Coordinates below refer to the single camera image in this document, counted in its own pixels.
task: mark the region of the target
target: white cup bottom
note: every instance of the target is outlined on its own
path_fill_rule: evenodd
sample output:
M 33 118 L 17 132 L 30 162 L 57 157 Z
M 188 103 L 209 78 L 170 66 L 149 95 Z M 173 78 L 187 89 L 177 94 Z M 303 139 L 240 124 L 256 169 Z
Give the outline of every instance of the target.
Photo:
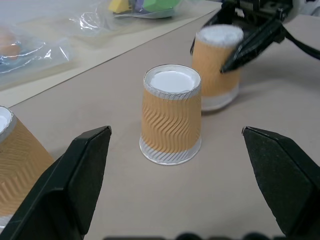
M 231 103 L 239 94 L 239 84 L 230 92 L 220 96 L 202 96 L 201 110 L 214 111 L 219 110 Z
M 174 166 L 183 164 L 191 160 L 199 152 L 201 147 L 201 137 L 198 139 L 198 141 L 192 148 L 177 153 L 165 153 L 161 151 L 156 151 L 149 147 L 142 139 L 142 137 L 140 137 L 139 144 L 142 154 L 150 161 L 160 165 Z

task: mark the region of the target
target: clear plastic packaging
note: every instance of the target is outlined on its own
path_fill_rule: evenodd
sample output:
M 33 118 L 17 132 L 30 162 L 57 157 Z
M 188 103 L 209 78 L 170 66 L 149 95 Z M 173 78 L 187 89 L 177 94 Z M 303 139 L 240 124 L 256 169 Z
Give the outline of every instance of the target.
M 53 24 L 67 36 L 97 37 L 111 34 L 127 26 L 132 20 L 114 18 L 113 13 L 108 10 L 110 1 L 102 0 L 66 10 L 54 17 Z
M 111 0 L 115 17 L 160 19 L 179 15 L 202 0 Z
M 0 87 L 70 59 L 66 39 L 48 44 L 15 26 L 0 25 Z

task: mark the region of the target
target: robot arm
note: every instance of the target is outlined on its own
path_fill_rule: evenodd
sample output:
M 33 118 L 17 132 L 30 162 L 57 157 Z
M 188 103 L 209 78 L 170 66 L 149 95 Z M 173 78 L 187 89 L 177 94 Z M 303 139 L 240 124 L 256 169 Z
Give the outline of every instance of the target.
M 215 24 L 237 25 L 244 39 L 220 69 L 222 73 L 236 70 L 259 56 L 271 43 L 292 41 L 306 54 L 320 60 L 320 51 L 296 40 L 283 26 L 299 14 L 304 0 L 226 0 L 221 10 L 203 27 Z M 195 41 L 191 47 L 193 53 Z

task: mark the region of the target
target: upside-down paper cup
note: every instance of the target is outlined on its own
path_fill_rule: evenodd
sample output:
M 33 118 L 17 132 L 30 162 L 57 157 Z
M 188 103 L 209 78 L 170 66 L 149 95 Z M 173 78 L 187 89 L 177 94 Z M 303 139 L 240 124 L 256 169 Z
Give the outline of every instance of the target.
M 192 159 L 201 146 L 201 78 L 190 67 L 168 64 L 144 76 L 140 149 L 160 165 Z
M 201 76 L 203 111 L 223 108 L 238 95 L 240 71 L 220 73 L 220 68 L 243 38 L 240 27 L 226 24 L 204 27 L 196 34 L 192 68 Z
M 0 232 L 53 162 L 21 121 L 0 106 Z

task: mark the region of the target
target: beige table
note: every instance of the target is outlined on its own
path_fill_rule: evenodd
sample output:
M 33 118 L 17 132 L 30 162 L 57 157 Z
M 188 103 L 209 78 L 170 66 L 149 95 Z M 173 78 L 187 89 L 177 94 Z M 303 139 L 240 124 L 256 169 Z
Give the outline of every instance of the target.
M 49 89 L 12 110 L 58 158 L 84 131 L 111 125 L 104 183 L 85 239 L 105 236 L 241 237 L 281 231 L 260 190 L 241 135 L 245 125 L 293 138 L 320 163 L 320 62 L 292 43 L 273 44 L 243 69 L 240 96 L 202 118 L 202 147 L 191 161 L 160 166 L 140 152 L 144 73 L 190 65 L 205 16 Z M 291 33 L 320 49 L 320 19 L 300 16 Z

